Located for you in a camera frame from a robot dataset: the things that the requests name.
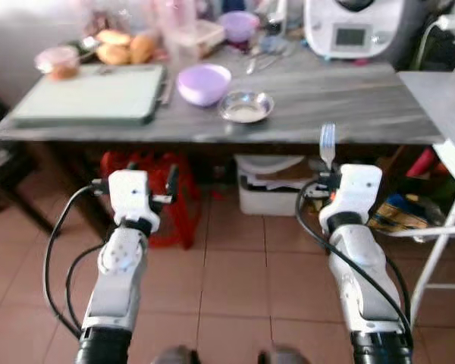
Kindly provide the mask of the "clear plastic pitcher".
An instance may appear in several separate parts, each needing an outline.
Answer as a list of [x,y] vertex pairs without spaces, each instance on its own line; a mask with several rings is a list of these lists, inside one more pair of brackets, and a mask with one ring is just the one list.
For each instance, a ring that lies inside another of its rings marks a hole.
[[152,0],[152,6],[170,66],[186,68],[199,62],[197,0]]

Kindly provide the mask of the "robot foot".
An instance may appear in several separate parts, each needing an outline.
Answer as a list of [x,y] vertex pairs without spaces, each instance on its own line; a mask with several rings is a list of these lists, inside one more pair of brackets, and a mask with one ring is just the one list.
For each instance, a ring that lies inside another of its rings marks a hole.
[[311,364],[311,362],[298,349],[279,344],[269,350],[259,351],[256,364]]
[[178,346],[162,350],[156,357],[152,358],[150,364],[201,364],[201,361],[195,350],[178,344]]

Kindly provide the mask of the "red plastic stool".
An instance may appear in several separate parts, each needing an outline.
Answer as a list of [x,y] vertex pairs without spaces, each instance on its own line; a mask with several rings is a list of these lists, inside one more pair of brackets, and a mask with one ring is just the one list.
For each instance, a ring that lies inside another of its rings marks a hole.
[[188,158],[183,153],[174,152],[147,152],[147,150],[134,150],[134,152],[117,152],[110,150],[100,159],[102,176],[107,177],[116,170],[134,163],[135,166],[148,173],[148,187],[152,192],[165,193],[168,186],[170,169],[177,166],[176,187],[177,200],[171,205],[166,205],[162,212],[165,214],[164,225],[157,235],[151,236],[151,247],[173,247],[190,249],[194,244],[197,225],[201,212],[189,211],[190,204],[200,204],[200,191],[194,183],[193,173],[190,170]]

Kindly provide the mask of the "blue and yellow bag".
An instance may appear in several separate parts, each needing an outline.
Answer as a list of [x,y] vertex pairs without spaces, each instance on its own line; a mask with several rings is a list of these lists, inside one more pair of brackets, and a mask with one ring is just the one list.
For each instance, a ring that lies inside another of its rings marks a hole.
[[391,194],[369,219],[369,227],[384,233],[436,228],[444,222],[439,205],[416,194]]

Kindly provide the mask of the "golden bread roll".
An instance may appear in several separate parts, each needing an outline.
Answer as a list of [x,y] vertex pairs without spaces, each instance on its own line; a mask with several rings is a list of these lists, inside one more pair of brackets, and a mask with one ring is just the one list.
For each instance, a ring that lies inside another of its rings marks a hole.
[[96,50],[99,60],[108,65],[126,65],[133,62],[133,53],[128,45],[104,44]]
[[131,40],[128,49],[130,50],[131,64],[147,64],[151,62],[155,50],[158,48],[157,37],[151,32],[137,34]]
[[133,36],[114,29],[103,29],[95,35],[97,41],[102,45],[128,46],[133,42]]

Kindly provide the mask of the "metal spoon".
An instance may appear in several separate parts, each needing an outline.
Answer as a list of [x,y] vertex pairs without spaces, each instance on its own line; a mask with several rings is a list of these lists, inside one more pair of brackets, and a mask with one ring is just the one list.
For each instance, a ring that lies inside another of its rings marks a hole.
[[254,51],[252,51],[249,54],[248,62],[247,62],[246,70],[245,70],[245,73],[247,75],[252,75],[252,73],[255,72],[256,65],[258,65],[258,61],[261,58],[261,56],[262,56],[261,53],[254,52]]

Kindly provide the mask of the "silver metal fork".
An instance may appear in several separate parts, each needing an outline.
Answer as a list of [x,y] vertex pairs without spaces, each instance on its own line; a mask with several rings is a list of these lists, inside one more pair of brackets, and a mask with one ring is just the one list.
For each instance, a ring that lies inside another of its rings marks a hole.
[[334,170],[334,159],[336,156],[336,136],[335,124],[323,124],[320,130],[320,159],[324,161],[327,166],[327,171]]

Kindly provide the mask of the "white storage box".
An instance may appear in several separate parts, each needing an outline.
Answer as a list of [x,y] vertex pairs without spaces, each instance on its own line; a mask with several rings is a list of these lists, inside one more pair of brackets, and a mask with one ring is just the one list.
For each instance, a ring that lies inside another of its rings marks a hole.
[[317,174],[302,155],[234,155],[239,205],[248,215],[291,216],[298,190]]

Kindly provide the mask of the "white kitchen appliance with display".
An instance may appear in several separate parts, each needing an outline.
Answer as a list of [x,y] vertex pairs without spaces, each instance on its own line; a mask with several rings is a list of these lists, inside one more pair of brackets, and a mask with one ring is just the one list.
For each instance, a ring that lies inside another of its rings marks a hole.
[[305,39],[321,58],[399,67],[425,6],[420,0],[305,0],[303,11]]

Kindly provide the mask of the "black chair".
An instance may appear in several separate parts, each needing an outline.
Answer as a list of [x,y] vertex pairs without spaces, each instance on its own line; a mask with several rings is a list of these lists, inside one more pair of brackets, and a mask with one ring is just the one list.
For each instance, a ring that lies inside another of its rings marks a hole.
[[[10,108],[0,100],[0,121],[6,117]],[[50,234],[53,225],[46,216],[34,207],[23,194],[18,185],[36,170],[36,160],[27,152],[22,142],[0,141],[0,212],[9,206],[19,208],[24,215],[41,231]]]

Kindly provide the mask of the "small purple plastic bowl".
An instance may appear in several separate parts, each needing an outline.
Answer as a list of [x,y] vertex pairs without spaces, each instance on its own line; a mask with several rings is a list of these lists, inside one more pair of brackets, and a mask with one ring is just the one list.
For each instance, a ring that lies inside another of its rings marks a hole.
[[227,11],[218,18],[228,42],[248,42],[258,30],[261,21],[249,11]]

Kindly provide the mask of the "white folding table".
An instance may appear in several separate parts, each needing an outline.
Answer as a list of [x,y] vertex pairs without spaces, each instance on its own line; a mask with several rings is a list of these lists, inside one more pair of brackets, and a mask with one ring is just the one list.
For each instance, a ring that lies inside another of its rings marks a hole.
[[[455,71],[450,73],[404,71],[400,73],[400,77],[404,86],[415,96],[419,106],[424,108],[433,124],[444,136],[445,141],[433,143],[432,148],[448,169],[450,176],[455,179]],[[455,284],[431,282],[437,263],[448,246],[450,236],[453,235],[455,235],[455,200],[450,206],[446,221],[439,227],[388,233],[388,236],[394,238],[435,237],[431,255],[426,260],[424,269],[410,296],[409,322],[411,326],[416,325],[419,305],[428,289],[455,290]]]

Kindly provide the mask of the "beige lidded food container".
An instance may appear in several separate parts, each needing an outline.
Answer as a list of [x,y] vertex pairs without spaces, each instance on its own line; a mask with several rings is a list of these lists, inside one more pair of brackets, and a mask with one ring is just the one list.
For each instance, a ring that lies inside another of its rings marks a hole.
[[225,30],[217,22],[197,20],[194,22],[194,34],[188,39],[193,42],[199,52],[199,58],[210,56],[217,46],[225,40]]

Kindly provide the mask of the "shallow metal bowl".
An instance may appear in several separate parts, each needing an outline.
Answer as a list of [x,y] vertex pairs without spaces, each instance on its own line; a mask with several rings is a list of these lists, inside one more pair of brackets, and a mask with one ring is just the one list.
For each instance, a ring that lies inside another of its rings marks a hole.
[[235,90],[224,95],[218,102],[218,114],[234,124],[256,124],[269,117],[275,101],[267,93]]

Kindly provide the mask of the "clear tub with orange food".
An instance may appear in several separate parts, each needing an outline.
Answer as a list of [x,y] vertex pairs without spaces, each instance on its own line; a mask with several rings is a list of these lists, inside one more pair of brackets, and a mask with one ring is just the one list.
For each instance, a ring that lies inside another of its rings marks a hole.
[[51,80],[72,79],[78,76],[80,69],[79,52],[67,45],[44,49],[34,58],[34,63]]

